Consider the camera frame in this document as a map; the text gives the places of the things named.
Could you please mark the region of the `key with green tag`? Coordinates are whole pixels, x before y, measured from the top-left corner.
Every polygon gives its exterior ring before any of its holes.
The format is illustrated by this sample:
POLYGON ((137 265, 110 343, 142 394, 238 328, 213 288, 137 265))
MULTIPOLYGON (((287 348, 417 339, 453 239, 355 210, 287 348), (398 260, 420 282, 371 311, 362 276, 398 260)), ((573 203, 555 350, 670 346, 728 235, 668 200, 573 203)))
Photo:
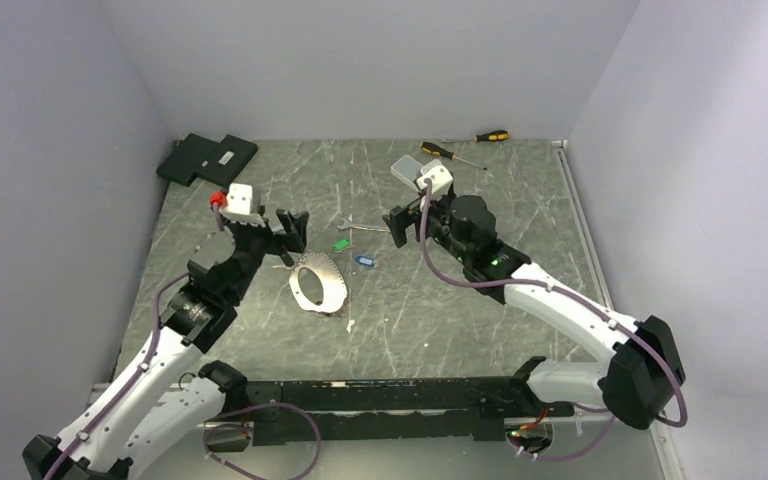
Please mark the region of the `key with green tag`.
POLYGON ((335 253, 340 253, 351 246, 351 240, 349 238, 342 238, 336 241, 332 248, 335 253))

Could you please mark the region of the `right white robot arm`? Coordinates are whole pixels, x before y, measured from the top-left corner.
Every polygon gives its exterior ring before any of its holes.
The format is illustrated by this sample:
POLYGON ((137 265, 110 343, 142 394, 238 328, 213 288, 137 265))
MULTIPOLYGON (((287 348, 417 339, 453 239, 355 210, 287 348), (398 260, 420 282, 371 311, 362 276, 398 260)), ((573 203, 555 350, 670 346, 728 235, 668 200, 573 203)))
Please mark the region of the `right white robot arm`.
POLYGON ((528 361, 510 391, 517 411, 534 415, 548 403, 578 402, 638 430, 654 422, 687 425, 686 374, 665 320, 622 314, 554 278, 499 238, 497 219, 480 196, 421 194, 383 220, 397 247, 415 230, 426 265, 442 281, 534 315, 592 356, 588 363, 528 361))

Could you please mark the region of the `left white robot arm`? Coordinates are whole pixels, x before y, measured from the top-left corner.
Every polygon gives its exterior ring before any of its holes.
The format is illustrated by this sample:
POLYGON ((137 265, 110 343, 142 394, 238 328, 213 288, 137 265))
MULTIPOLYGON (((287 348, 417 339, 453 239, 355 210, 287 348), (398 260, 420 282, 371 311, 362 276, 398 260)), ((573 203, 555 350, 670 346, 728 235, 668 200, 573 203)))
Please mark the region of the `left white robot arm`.
POLYGON ((247 379, 214 361, 192 385, 172 384, 207 353, 237 316, 267 255, 290 262, 307 245, 306 211, 279 209, 271 227, 261 211, 222 213, 175 277, 182 286, 166 308, 153 307, 153 326, 135 358, 76 420, 55 437, 38 435, 22 457, 33 479, 136 479, 197 425, 239 417, 247 379))

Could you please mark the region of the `small chrome open-end wrench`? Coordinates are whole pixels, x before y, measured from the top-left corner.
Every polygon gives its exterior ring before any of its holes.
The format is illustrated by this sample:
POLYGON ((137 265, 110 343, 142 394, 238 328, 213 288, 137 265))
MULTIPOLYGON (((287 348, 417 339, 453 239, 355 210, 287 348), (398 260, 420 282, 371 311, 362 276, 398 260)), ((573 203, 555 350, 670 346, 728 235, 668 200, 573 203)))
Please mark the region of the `small chrome open-end wrench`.
POLYGON ((362 223, 356 223, 353 222, 347 218, 342 218, 337 222, 336 225, 337 229, 340 231, 346 231, 346 230, 358 230, 358 231, 369 231, 369 232, 380 232, 380 233, 388 233, 389 229, 386 226, 379 226, 379 225, 368 225, 368 224, 362 224, 362 223))

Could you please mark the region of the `white plastic box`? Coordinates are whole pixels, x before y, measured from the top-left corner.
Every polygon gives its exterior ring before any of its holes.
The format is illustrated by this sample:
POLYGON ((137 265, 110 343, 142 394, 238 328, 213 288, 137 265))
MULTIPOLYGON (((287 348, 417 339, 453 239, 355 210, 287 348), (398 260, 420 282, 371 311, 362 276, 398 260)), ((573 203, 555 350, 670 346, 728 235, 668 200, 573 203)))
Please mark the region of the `white plastic box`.
POLYGON ((423 165, 410 155, 399 158, 390 167, 390 173, 413 190, 418 189, 417 180, 423 175, 423 165))

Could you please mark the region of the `key with blue tag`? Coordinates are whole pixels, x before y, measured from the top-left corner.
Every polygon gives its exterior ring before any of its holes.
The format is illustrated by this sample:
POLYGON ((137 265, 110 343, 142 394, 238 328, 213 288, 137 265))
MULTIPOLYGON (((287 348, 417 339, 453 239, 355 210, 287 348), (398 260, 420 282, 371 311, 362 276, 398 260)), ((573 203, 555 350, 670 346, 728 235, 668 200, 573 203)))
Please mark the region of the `key with blue tag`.
POLYGON ((358 255, 355 257, 355 262, 363 267, 366 268, 375 268, 377 265, 377 262, 374 258, 365 256, 365 255, 358 255))

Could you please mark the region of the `orange black screwdriver near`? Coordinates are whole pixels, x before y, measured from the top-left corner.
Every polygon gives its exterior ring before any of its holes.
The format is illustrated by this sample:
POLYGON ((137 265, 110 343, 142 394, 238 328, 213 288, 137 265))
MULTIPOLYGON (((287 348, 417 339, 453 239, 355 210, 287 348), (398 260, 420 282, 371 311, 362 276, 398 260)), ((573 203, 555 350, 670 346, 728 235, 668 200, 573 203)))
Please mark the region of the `orange black screwdriver near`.
POLYGON ((432 143, 432 142, 423 141, 421 143, 421 145, 420 145, 420 149, 424 153, 429 154, 429 155, 433 155, 435 157, 458 161, 458 162, 464 163, 466 165, 472 166, 472 167, 474 167, 474 168, 476 168, 478 170, 481 170, 481 171, 487 171, 488 170, 487 167, 479 165, 479 164, 474 163, 472 161, 466 160, 466 159, 456 155, 453 151, 447 150, 447 149, 441 147, 440 145, 432 143))

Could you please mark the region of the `orange black screwdriver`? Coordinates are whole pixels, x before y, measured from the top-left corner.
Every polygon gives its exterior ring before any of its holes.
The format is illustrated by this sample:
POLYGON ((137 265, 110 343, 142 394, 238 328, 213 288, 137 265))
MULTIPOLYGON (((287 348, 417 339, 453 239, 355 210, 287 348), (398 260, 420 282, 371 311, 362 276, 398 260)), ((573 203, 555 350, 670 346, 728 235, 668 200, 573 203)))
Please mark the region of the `orange black screwdriver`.
POLYGON ((420 145, 420 149, 424 153, 429 154, 429 155, 433 155, 435 157, 458 161, 458 162, 464 163, 466 165, 472 166, 472 167, 474 167, 474 168, 476 168, 478 170, 481 170, 481 171, 487 171, 488 170, 487 167, 479 165, 479 164, 474 163, 472 161, 466 160, 466 159, 456 155, 453 151, 447 150, 447 149, 441 147, 440 145, 432 143, 432 142, 423 141, 421 143, 421 145, 420 145))
POLYGON ((457 139, 457 140, 443 140, 443 144, 454 144, 454 143, 465 143, 465 142, 474 142, 474 143, 492 143, 492 142, 501 142, 505 141, 509 138, 509 133, 507 130, 494 130, 486 133, 476 134, 471 139, 457 139))

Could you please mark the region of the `black flat case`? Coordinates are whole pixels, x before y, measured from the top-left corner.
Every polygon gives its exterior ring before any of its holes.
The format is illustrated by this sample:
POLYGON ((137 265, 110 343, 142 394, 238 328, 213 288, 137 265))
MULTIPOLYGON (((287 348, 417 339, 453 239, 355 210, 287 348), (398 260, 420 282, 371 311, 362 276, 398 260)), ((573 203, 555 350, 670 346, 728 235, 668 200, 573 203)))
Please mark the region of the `black flat case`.
POLYGON ((258 150, 255 143, 233 135, 226 135, 217 142, 190 133, 173 144, 171 153, 156 168, 156 174, 186 187, 201 179, 227 188, 258 150))

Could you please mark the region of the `orange black screwdriver far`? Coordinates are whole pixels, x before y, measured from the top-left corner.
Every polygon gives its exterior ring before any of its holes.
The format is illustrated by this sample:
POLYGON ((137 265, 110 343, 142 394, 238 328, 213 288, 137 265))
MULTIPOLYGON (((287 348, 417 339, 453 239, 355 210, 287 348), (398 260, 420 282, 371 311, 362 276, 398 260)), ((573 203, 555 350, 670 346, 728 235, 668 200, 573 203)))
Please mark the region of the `orange black screwdriver far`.
POLYGON ((505 141, 509 138, 509 133, 507 130, 494 130, 486 133, 476 134, 471 139, 457 139, 457 140, 443 140, 443 144, 454 144, 454 143, 465 143, 465 142, 474 142, 474 143, 492 143, 492 142, 501 142, 505 141))

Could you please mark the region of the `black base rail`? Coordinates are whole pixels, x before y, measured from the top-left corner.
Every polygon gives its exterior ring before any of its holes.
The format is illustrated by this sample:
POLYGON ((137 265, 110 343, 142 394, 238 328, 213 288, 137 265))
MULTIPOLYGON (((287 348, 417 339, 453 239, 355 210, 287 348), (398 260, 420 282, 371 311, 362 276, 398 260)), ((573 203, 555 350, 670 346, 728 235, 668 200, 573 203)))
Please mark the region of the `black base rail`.
POLYGON ((197 378, 224 395, 219 420, 253 428, 256 446, 290 442, 469 437, 497 441, 518 420, 570 417, 571 404, 545 403, 513 377, 250 381, 213 361, 197 378))

